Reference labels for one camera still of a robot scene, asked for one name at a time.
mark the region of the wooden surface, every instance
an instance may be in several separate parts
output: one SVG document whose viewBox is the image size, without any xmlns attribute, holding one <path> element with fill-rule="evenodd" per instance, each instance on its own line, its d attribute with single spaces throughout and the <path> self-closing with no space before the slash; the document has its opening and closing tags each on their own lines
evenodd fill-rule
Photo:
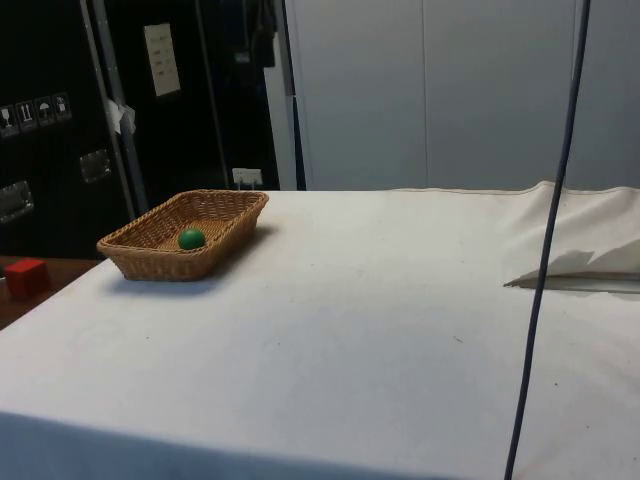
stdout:
<svg viewBox="0 0 640 480">
<path fill-rule="evenodd" d="M 7 267 L 18 260 L 20 260 L 19 257 L 0 256 L 0 266 Z M 42 260 L 47 264 L 51 277 L 52 289 L 50 291 L 43 292 L 28 300 L 17 300 L 9 294 L 6 281 L 0 280 L 0 330 L 100 263 L 99 260 L 62 258 L 44 258 Z"/>
</svg>

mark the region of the white wall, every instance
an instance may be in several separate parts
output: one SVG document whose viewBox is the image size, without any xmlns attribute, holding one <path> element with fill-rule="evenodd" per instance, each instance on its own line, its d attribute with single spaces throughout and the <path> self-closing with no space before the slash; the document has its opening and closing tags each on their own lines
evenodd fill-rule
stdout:
<svg viewBox="0 0 640 480">
<path fill-rule="evenodd" d="M 582 0 L 286 0 L 311 189 L 553 179 Z M 640 1 L 593 0 L 568 183 L 640 186 Z"/>
</svg>

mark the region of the white tablecloth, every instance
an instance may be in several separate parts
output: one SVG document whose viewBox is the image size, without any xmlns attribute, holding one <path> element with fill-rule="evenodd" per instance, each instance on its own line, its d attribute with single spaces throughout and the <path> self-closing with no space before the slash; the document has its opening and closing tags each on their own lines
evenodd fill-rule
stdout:
<svg viewBox="0 0 640 480">
<path fill-rule="evenodd" d="M 107 261 L 0 332 L 0 478 L 501 478 L 524 197 L 270 196 L 211 279 Z M 545 294 L 518 478 L 640 478 L 637 300 Z"/>
</svg>

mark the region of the green ball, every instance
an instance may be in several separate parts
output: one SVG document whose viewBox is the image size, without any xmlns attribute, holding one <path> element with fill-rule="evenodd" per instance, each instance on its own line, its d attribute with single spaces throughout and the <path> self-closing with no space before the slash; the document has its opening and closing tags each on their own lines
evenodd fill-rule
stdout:
<svg viewBox="0 0 640 480">
<path fill-rule="evenodd" d="M 206 243 L 204 233 L 197 228 L 187 228 L 180 232 L 178 236 L 178 245 L 183 250 L 193 250 L 194 248 L 203 247 Z"/>
</svg>

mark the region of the wicker basket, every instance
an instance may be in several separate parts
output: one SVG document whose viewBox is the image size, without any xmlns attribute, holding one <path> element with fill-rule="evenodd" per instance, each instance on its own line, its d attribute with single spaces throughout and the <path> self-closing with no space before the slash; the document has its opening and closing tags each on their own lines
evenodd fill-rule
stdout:
<svg viewBox="0 0 640 480">
<path fill-rule="evenodd" d="M 253 191 L 179 193 L 104 237 L 98 250 L 129 280 L 196 280 L 250 238 L 268 200 L 266 193 Z M 186 228 L 202 230 L 206 244 L 182 250 L 178 235 Z"/>
</svg>

